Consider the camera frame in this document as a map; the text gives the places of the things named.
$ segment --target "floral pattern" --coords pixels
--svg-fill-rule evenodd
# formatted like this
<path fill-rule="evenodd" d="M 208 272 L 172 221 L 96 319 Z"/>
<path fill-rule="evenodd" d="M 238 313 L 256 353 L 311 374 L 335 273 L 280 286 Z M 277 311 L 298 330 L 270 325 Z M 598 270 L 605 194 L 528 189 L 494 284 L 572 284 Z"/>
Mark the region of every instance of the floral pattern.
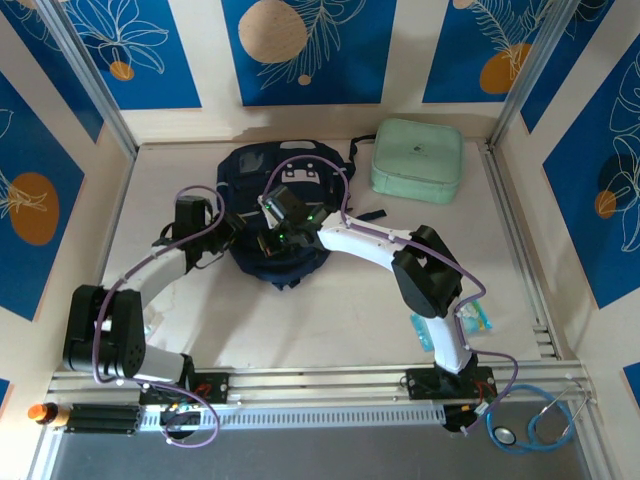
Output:
<path fill-rule="evenodd" d="M 153 47 L 167 41 L 169 31 L 140 20 L 137 0 L 69 0 L 64 8 L 96 65 L 118 80 L 131 80 L 134 66 L 164 73 Z"/>
<path fill-rule="evenodd" d="M 31 35 L 32 37 L 40 40 L 46 46 L 55 50 L 57 52 L 60 51 L 58 44 L 51 36 L 51 32 L 44 24 L 44 21 L 40 17 L 38 10 L 35 8 L 35 4 L 31 1 L 18 1 L 18 0 L 2 0 L 9 11 L 15 15 L 15 17 L 20 20 L 24 29 Z"/>
<path fill-rule="evenodd" d="M 0 139 L 9 131 L 12 117 L 13 112 L 11 110 L 0 109 Z M 29 195 L 14 187 L 0 170 L 0 219 L 4 218 L 11 209 L 18 211 L 22 205 L 36 210 L 46 211 L 47 208 L 42 204 L 46 197 L 46 193 L 42 195 Z"/>
<path fill-rule="evenodd" d="M 630 253 L 640 248 L 640 52 L 620 84 L 609 129 L 617 171 L 598 195 L 596 212 L 605 219 L 622 214 L 621 251 Z"/>

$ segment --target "gray mat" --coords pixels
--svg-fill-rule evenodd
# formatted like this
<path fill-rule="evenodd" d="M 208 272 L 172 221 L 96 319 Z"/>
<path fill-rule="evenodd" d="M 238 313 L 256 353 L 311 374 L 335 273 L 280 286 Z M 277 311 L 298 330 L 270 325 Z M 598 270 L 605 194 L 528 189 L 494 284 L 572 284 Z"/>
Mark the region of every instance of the gray mat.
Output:
<path fill-rule="evenodd" d="M 507 403 L 494 423 L 508 425 L 524 440 L 524 426 L 539 410 L 537 403 Z M 557 423 L 554 430 L 564 428 L 560 416 L 550 417 L 550 422 Z M 438 426 L 222 431 L 213 444 L 197 450 L 171 447 L 159 433 L 132 438 L 66 435 L 53 478 L 577 480 L 590 476 L 577 438 L 553 453 L 509 455 L 491 443 L 482 425 L 468 438 L 452 437 Z"/>

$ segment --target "orange circle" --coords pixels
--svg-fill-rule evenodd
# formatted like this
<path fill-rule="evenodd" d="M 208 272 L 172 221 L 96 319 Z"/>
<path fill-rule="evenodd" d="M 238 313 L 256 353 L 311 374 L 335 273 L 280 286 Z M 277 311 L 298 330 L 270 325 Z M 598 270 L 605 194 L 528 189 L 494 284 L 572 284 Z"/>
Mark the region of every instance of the orange circle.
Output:
<path fill-rule="evenodd" d="M 605 220 L 616 213 L 616 196 L 609 190 L 603 190 L 596 197 L 596 213 Z"/>
<path fill-rule="evenodd" d="M 120 60 L 116 60 L 109 65 L 109 71 L 111 72 L 111 75 L 123 82 L 128 82 L 133 78 L 133 68 L 131 65 L 121 62 Z"/>
<path fill-rule="evenodd" d="M 300 75 L 298 77 L 298 83 L 303 87 L 306 87 L 307 85 L 311 85 L 311 77 L 309 75 Z"/>
<path fill-rule="evenodd" d="M 41 403 L 37 403 L 33 405 L 29 411 L 27 412 L 27 416 L 30 420 L 39 421 L 44 420 L 47 416 L 47 406 L 42 405 Z"/>
<path fill-rule="evenodd" d="M 482 69 L 480 88 L 494 95 L 508 93 L 530 50 L 530 44 L 519 43 L 496 53 Z"/>
<path fill-rule="evenodd" d="M 13 230 L 31 245 L 46 245 L 56 233 L 60 206 L 53 184 L 39 173 L 23 173 L 12 183 L 9 208 Z"/>

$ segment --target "wall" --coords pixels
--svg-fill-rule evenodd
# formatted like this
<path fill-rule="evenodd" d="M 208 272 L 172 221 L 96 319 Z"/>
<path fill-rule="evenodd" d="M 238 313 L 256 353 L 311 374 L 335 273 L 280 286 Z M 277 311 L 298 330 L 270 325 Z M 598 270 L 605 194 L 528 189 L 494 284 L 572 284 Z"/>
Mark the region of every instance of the wall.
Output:
<path fill-rule="evenodd" d="M 395 16 L 391 7 L 396 0 L 351 0 L 341 5 L 346 9 L 363 5 L 361 13 L 345 25 L 327 20 L 326 30 L 323 31 L 326 36 L 324 40 L 319 39 L 322 48 L 314 53 L 317 54 L 314 58 L 322 61 L 322 68 L 315 71 L 318 76 L 320 73 L 325 76 L 326 89 L 317 98 L 305 96 L 301 92 L 304 87 L 300 85 L 311 82 L 311 79 L 308 75 L 301 75 L 299 81 L 294 79 L 286 88 L 283 87 L 284 80 L 281 80 L 277 95 L 265 93 L 267 90 L 258 92 L 256 100 L 248 98 L 246 90 L 243 91 L 243 86 L 246 87 L 247 82 L 255 79 L 247 79 L 245 73 L 240 75 L 239 81 L 236 72 L 254 69 L 255 76 L 256 72 L 270 64 L 252 64 L 247 56 L 251 48 L 244 43 L 238 46 L 237 41 L 230 40 L 230 37 L 238 35 L 241 41 L 246 38 L 238 34 L 240 23 L 237 18 L 244 10 L 239 13 L 236 10 L 241 8 L 239 5 L 246 9 L 259 4 L 266 12 L 271 12 L 273 9 L 282 9 L 283 2 L 168 0 L 171 14 L 161 14 L 159 12 L 164 11 L 165 1 L 156 2 L 155 10 L 150 0 L 129 3 L 116 0 L 110 3 L 112 9 L 121 3 L 129 9 L 133 8 L 132 5 L 139 5 L 136 18 L 153 23 L 153 27 L 150 27 L 153 33 L 144 37 L 145 48 L 151 49 L 145 50 L 148 55 L 144 58 L 135 50 L 132 51 L 134 47 L 125 40 L 118 40 L 121 50 L 116 55 L 111 46 L 106 46 L 104 42 L 99 44 L 100 40 L 96 40 L 96 35 L 89 31 L 92 28 L 100 30 L 102 27 L 99 22 L 87 21 L 74 13 L 74 8 L 88 11 L 89 4 L 106 5 L 106 0 L 80 0 L 64 4 L 140 143 L 230 139 L 254 141 L 283 137 L 347 138 L 375 131 L 380 121 L 390 115 L 445 123 L 459 128 L 466 136 L 486 137 L 519 69 L 519 65 L 513 64 L 509 71 L 505 52 L 515 52 L 516 56 L 523 54 L 518 57 L 518 62 L 523 61 L 539 29 L 538 20 L 542 21 L 543 12 L 547 11 L 544 6 L 550 3 L 548 0 L 509 0 L 507 6 L 511 8 L 513 5 L 517 13 L 516 20 L 529 5 L 532 5 L 531 8 L 536 5 L 539 18 L 534 22 L 535 26 L 524 29 L 517 39 L 502 39 L 504 43 L 501 43 L 500 38 L 491 38 L 489 33 L 481 32 L 483 12 L 474 10 L 479 3 L 474 4 L 470 0 L 397 0 Z M 300 12 L 307 8 L 306 5 L 311 5 L 308 8 L 312 10 L 319 6 L 329 10 L 342 8 L 322 0 L 287 2 L 285 5 L 293 5 Z M 482 0 L 482 3 L 496 5 L 487 0 Z M 494 13 L 508 17 L 504 10 Z M 364 15 L 368 15 L 366 18 L 370 23 L 360 21 L 356 26 L 359 19 L 365 18 Z M 278 28 L 275 33 L 271 31 L 270 35 L 271 18 L 265 14 L 252 24 L 255 30 L 250 40 L 254 42 L 254 49 L 277 40 L 275 50 L 267 53 L 285 58 L 286 51 L 296 40 L 291 38 L 300 32 L 295 21 L 279 17 L 280 20 L 273 22 L 282 22 L 283 30 L 289 36 Z M 389 47 L 386 46 L 388 38 L 381 40 L 369 32 L 375 27 L 376 32 L 380 31 L 384 36 L 384 28 L 379 25 L 384 22 L 388 23 L 387 33 L 391 32 Z M 350 35 L 349 28 L 357 32 Z M 342 35 L 339 41 L 335 32 Z M 178 34 L 179 45 L 169 48 L 169 42 L 178 39 Z M 127 35 L 135 35 L 137 42 L 143 38 L 137 30 Z M 526 49 L 521 50 L 521 46 L 526 46 Z M 333 57 L 339 57 L 338 52 L 351 51 L 349 48 L 355 49 L 353 56 Z M 364 93 L 370 87 L 368 76 L 375 76 L 368 75 L 368 70 L 380 68 L 379 56 L 386 57 L 387 49 L 388 61 L 385 63 L 385 58 L 382 58 L 384 88 L 381 99 L 367 101 L 369 97 Z M 188 66 L 183 62 L 185 55 Z M 375 56 L 375 61 L 368 58 L 370 56 Z M 268 61 L 265 57 L 268 57 L 265 52 L 253 56 Z M 332 65 L 340 61 L 344 63 L 343 67 L 331 70 L 334 68 Z M 284 63 L 273 64 L 274 67 L 278 65 L 285 66 Z M 167 82 L 172 72 L 179 78 L 175 82 Z M 142 75 L 148 77 L 144 83 Z M 439 81 L 440 85 L 425 95 L 428 79 L 430 82 Z M 375 81 L 382 81 L 382 78 L 376 78 Z M 194 84 L 197 99 L 192 98 Z M 311 84 L 316 85 L 315 77 Z M 150 95 L 148 89 L 155 89 L 155 93 L 145 103 L 142 97 Z M 349 97 L 350 101 L 335 100 L 340 98 L 340 92 L 345 89 L 351 89 L 356 94 Z M 163 101 L 173 105 L 179 100 L 183 101 L 184 108 L 163 109 L 158 106 Z"/>
<path fill-rule="evenodd" d="M 31 404 L 44 398 L 51 374 L 60 365 L 73 290 L 77 285 L 101 276 L 109 231 L 115 220 L 118 198 L 128 178 L 130 161 L 108 128 L 103 127 L 94 142 L 2 14 L 0 43 L 3 53 L 11 52 L 0 56 L 2 76 L 84 174 L 66 229 L 59 227 L 64 230 L 60 232 L 63 236 L 34 317 L 23 318 L 0 307 L 0 378 L 11 382 L 0 419 L 0 479 L 5 480 L 26 478 L 40 434 L 40 428 L 27 419 L 26 411 Z M 25 149 L 42 141 L 33 131 L 25 130 L 20 134 L 25 138 Z M 5 145 L 0 140 L 0 168 L 24 161 L 19 155 L 10 158 L 9 155 L 16 151 L 8 151 Z M 54 157 L 42 160 L 50 162 Z M 62 190 L 58 186 L 60 198 L 64 193 Z M 9 236 L 14 234 L 8 226 L 9 215 L 0 222 L 3 222 L 0 227 L 6 245 Z M 6 282 L 10 272 L 6 265 L 1 268 Z M 29 268 L 35 271 L 40 267 L 32 264 Z M 28 284 L 28 274 L 24 282 Z"/>
<path fill-rule="evenodd" d="M 640 290 L 597 307 L 543 163 L 639 33 L 640 4 L 616 0 L 533 132 L 529 134 L 517 118 L 499 151 L 508 165 L 544 273 L 552 318 L 593 379 L 612 451 L 624 478 L 629 479 L 640 472 L 640 410 L 622 368 L 640 361 Z M 608 120 L 610 111 L 602 115 Z M 576 168 L 575 175 L 580 173 Z M 578 187 L 576 194 L 581 194 Z M 594 198 L 589 196 L 585 202 L 593 205 Z"/>
<path fill-rule="evenodd" d="M 202 109 L 124 111 L 124 117 L 143 142 L 347 138 L 374 132 L 392 114 L 487 136 L 501 103 L 422 104 L 447 3 L 398 1 L 379 105 L 243 108 L 221 2 L 171 0 Z"/>

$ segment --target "table surface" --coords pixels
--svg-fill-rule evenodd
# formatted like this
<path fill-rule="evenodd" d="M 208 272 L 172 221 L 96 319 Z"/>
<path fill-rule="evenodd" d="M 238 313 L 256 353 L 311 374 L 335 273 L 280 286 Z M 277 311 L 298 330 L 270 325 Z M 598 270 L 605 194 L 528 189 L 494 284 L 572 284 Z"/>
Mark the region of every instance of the table surface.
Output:
<path fill-rule="evenodd" d="M 505 403 L 496 424 L 527 438 L 529 419 L 544 403 Z M 564 428 L 549 416 L 547 429 Z M 580 442 L 551 453 L 509 455 L 489 440 L 484 426 L 468 438 L 436 425 L 351 428 L 222 430 L 211 444 L 184 452 L 160 433 L 64 435 L 52 479 L 137 480 L 587 480 Z"/>
<path fill-rule="evenodd" d="M 326 142 L 347 158 L 347 141 Z M 106 284 L 148 252 L 172 221 L 174 195 L 192 184 L 216 184 L 217 165 L 238 144 L 149 146 L 140 150 L 105 273 Z M 488 290 L 482 305 L 493 329 L 471 344 L 538 360 L 535 315 L 494 200 L 483 159 L 466 143 L 467 163 L 450 205 L 375 193 L 369 187 L 372 145 L 362 145 L 351 182 L 353 214 L 384 208 L 378 225 L 438 231 L 457 260 Z M 464 293 L 475 292 L 463 281 Z M 333 253 L 295 289 L 278 291 L 240 271 L 231 255 L 192 271 L 145 310 L 148 343 L 190 353 L 199 368 L 324 367 L 433 361 L 410 322 L 394 276 L 365 260 Z"/>

